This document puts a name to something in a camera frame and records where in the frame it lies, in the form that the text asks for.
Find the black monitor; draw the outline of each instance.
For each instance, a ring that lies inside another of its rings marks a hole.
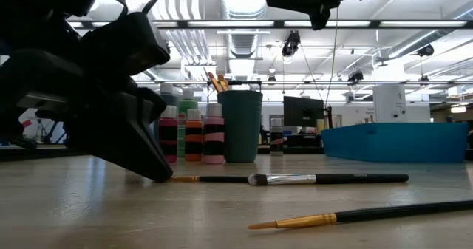
[[[325,119],[324,101],[284,96],[284,125],[316,127],[318,119]]]

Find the blue tray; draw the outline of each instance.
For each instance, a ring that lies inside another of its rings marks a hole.
[[[367,123],[322,131],[325,154],[386,163],[459,163],[468,123]]]

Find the table surface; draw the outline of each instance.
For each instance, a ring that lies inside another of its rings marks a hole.
[[[471,248],[471,211],[297,230],[258,222],[333,211],[473,199],[473,166],[386,164],[323,155],[179,163],[176,175],[408,173],[375,185],[157,184],[93,157],[0,163],[0,248]]]

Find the green cup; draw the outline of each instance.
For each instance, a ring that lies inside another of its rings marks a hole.
[[[230,90],[217,95],[225,119],[224,156],[228,163],[252,163],[258,154],[263,94]]]

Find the acrylic paint bottle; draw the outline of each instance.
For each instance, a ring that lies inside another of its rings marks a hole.
[[[270,154],[271,156],[282,156],[282,119],[273,118],[271,119],[270,129]]]
[[[203,162],[205,164],[223,164],[223,147],[225,142],[222,104],[210,103],[207,105],[207,117],[204,120],[204,149]]]
[[[159,120],[159,145],[168,163],[177,162],[177,107],[168,105]]]
[[[203,136],[202,120],[198,109],[187,110],[186,121],[186,161],[202,161]]]
[[[187,110],[197,109],[197,102],[194,99],[194,91],[190,89],[183,89],[183,99],[179,102],[179,115],[177,120],[179,126],[177,127],[177,156],[184,157],[186,153],[186,121],[187,121]]]
[[[170,83],[161,83],[160,84],[160,97],[166,102],[166,105],[178,106],[179,105],[179,98],[176,95],[173,95],[173,86]],[[160,127],[159,127],[159,119],[153,122],[153,135],[155,141],[158,141]]]

